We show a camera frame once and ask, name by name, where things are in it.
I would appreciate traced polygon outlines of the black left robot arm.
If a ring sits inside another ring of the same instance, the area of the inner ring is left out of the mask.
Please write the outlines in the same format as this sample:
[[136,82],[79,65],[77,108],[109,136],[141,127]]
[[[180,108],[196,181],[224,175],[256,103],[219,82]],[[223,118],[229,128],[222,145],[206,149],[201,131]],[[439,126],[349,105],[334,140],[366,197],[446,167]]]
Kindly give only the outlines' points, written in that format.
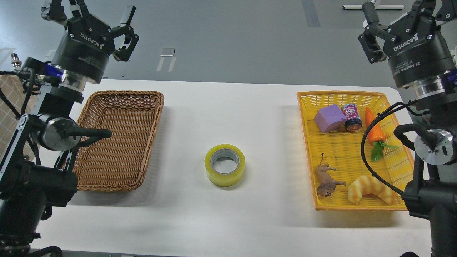
[[43,19],[65,29],[52,61],[28,57],[21,63],[12,54],[14,70],[1,72],[18,77],[25,93],[20,111],[1,94],[18,119],[1,161],[2,257],[62,256],[56,246],[30,252],[31,243],[40,238],[37,225],[77,192],[73,167],[79,149],[112,135],[111,130],[80,127],[70,111],[83,101],[87,83],[101,82],[109,57],[127,62],[139,40],[131,26],[135,6],[128,6],[120,25],[112,28],[91,14],[83,0],[70,5],[70,19],[60,0],[47,0],[41,8]]

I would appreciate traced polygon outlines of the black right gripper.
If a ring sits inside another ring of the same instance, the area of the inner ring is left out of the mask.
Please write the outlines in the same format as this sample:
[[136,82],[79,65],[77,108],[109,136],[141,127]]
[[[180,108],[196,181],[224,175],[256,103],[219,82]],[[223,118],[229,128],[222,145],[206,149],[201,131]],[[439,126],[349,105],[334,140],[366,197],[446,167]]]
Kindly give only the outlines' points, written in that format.
[[[447,42],[436,21],[446,24],[455,20],[457,1],[441,0],[436,14],[435,8],[435,0],[417,0],[407,16],[387,27],[379,23],[374,3],[361,5],[367,21],[364,32],[358,38],[361,47],[371,64],[382,62],[388,56],[387,63],[397,88],[407,87],[416,80],[440,75],[455,68]],[[385,40],[384,52],[377,38]]]

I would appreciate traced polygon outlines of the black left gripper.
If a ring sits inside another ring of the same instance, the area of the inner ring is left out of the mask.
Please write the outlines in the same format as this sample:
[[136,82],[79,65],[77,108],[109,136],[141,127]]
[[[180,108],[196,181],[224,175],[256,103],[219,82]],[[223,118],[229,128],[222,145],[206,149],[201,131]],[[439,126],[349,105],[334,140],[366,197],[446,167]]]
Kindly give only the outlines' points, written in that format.
[[[110,54],[116,61],[130,60],[139,41],[139,36],[131,26],[136,7],[128,5],[120,25],[110,28],[98,18],[92,18],[83,0],[69,2],[74,17],[71,19],[67,18],[61,0],[46,0],[41,7],[42,19],[65,26],[64,35],[51,63],[83,75],[93,84],[100,83]],[[119,36],[124,36],[124,44],[114,49],[114,39]]]

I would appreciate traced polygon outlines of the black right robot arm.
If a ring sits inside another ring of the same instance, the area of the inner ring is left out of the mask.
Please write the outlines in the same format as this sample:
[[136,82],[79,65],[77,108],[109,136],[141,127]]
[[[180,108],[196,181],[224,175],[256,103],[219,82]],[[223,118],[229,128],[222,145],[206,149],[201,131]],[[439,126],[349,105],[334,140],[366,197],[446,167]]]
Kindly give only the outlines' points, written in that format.
[[370,63],[388,60],[398,88],[411,88],[416,99],[398,102],[381,112],[368,125],[361,140],[365,164],[368,132],[382,119],[401,109],[415,106],[430,115],[426,125],[398,125],[394,135],[415,153],[413,178],[399,189],[379,176],[369,165],[372,176],[399,194],[409,214],[430,222],[431,256],[455,257],[457,254],[456,182],[444,182],[439,169],[456,167],[456,62],[441,26],[456,19],[456,1],[443,0],[437,13],[436,1],[418,0],[409,12],[388,26],[381,25],[374,3],[362,10],[367,21],[359,42]]

